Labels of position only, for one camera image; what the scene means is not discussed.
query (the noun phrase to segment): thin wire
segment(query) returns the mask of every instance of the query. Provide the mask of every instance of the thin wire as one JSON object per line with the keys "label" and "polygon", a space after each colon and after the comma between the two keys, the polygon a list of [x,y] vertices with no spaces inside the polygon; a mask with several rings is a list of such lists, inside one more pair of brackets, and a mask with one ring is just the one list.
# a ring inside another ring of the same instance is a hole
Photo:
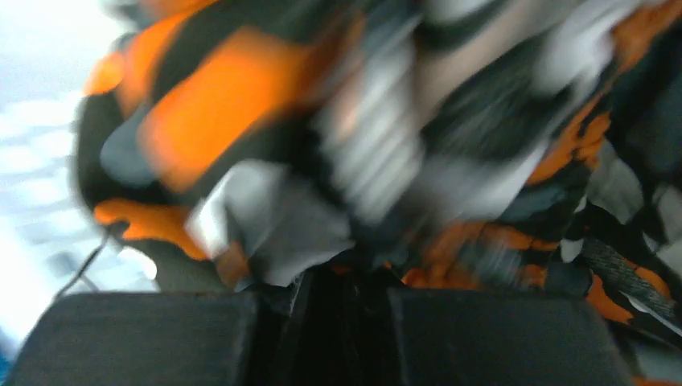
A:
{"label": "thin wire", "polygon": [[[87,279],[84,278],[85,271],[88,270],[90,265],[100,255],[102,249],[104,249],[104,247],[107,245],[107,242],[109,241],[110,237],[111,237],[110,231],[107,228],[105,231],[105,235],[102,238],[102,242],[100,242],[100,244],[96,248],[94,248],[92,252],[90,252],[88,258],[85,259],[82,265],[80,265],[80,268],[78,268],[78,271],[73,275],[71,280],[69,280],[68,283],[66,283],[59,291],[57,291],[57,293],[55,294],[55,300],[62,298],[67,293],[67,291],[69,291],[80,279],[84,279],[84,281],[85,279]],[[88,287],[90,287],[92,290],[98,290],[98,288],[89,279],[87,279],[85,284],[88,285]]]}

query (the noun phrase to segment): black cable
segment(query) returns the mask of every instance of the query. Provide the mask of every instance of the black cable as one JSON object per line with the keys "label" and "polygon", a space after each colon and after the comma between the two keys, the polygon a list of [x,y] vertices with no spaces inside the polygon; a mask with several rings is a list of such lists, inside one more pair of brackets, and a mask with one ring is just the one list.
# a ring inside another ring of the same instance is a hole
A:
{"label": "black cable", "polygon": [[[82,265],[80,265],[80,268],[78,268],[78,271],[76,271],[76,274],[73,275],[71,280],[68,281],[57,293],[55,294],[55,300],[62,298],[67,291],[69,291],[80,279],[84,278],[85,271],[88,270],[90,265],[97,259],[97,257],[100,255],[102,252],[102,249],[107,245],[107,242],[109,242],[109,238],[111,237],[110,231],[107,228],[105,231],[105,235],[102,238],[102,242],[90,252],[88,255],[88,258],[85,259]],[[88,279],[85,283],[90,287],[91,290],[97,290],[97,287]]]}

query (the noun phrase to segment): garment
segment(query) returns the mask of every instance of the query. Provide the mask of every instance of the garment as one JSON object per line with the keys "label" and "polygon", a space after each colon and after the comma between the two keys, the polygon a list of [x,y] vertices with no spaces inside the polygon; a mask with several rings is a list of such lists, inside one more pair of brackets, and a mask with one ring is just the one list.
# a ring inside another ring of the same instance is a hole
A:
{"label": "garment", "polygon": [[[207,286],[220,288],[213,264],[185,227],[192,209],[239,157],[250,154],[304,169],[312,159],[298,147],[309,141],[301,128],[309,125],[318,103],[310,92],[334,67],[352,34],[318,38],[326,26],[321,20],[334,10],[324,3],[299,12],[292,3],[262,2],[255,11],[248,2],[205,2],[164,14],[117,42],[88,82],[76,151],[79,191],[99,224],[157,262],[159,281],[169,280],[163,277],[165,261],[189,257],[212,283]],[[675,75],[661,76],[658,88],[642,79],[660,72],[657,57],[679,49],[672,37],[679,34],[680,13],[682,2],[668,0],[621,22],[612,31],[616,56],[610,70],[590,101],[558,130],[552,150],[511,205],[494,221],[451,224],[415,265],[398,269],[405,273],[404,282],[417,288],[476,287],[457,264],[460,247],[466,240],[503,240],[507,248],[521,251],[524,272],[539,287],[566,287],[565,271],[556,270],[556,263],[580,270],[622,259],[648,283],[639,294],[651,295],[651,288],[657,293],[651,304],[675,307],[657,302],[663,298],[679,305],[682,271],[673,252],[679,225],[669,216],[680,205],[679,192],[668,183],[672,177],[658,173],[652,180],[652,170],[633,166],[638,157],[639,164],[651,165],[641,155],[651,151],[624,154],[633,147],[627,139],[647,130],[647,121],[665,118],[655,113],[659,105],[645,102],[667,101],[665,90],[675,88]],[[486,68],[504,60],[491,59]],[[641,68],[642,63],[650,67]],[[451,96],[456,100],[464,88]],[[642,89],[649,92],[645,101]],[[637,112],[638,119],[629,117]],[[446,121],[447,114],[442,115]],[[102,149],[114,133],[128,132],[119,131],[126,122],[135,146],[112,165],[116,151],[103,158]],[[438,139],[430,137],[437,129],[423,130],[426,142]],[[609,145],[602,148],[605,138]],[[232,151],[225,151],[229,146]],[[632,191],[635,181],[641,191]],[[600,276],[598,269],[585,272],[591,281],[577,292],[605,318],[682,347],[679,337],[623,294],[617,278]],[[567,286],[574,284],[569,280]],[[679,318],[678,310],[669,314],[671,322]]]}

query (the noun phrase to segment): black string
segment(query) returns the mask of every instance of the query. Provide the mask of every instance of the black string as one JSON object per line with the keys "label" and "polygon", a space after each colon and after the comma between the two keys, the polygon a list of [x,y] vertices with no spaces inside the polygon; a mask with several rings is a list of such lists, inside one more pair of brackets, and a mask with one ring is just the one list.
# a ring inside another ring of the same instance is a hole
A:
{"label": "black string", "polygon": [[96,285],[94,285],[88,278],[84,277],[85,271],[88,270],[90,265],[97,259],[97,257],[100,255],[102,252],[102,249],[107,245],[107,242],[109,241],[110,238],[110,232],[108,229],[105,231],[105,235],[102,238],[102,242],[90,252],[88,255],[88,258],[85,259],[82,265],[80,265],[80,268],[78,268],[78,271],[73,275],[71,280],[68,281],[59,291],[57,291],[57,294],[55,294],[55,300],[62,298],[67,291],[69,291],[79,280],[83,280],[85,284],[90,287],[91,290],[97,291],[99,290]]}

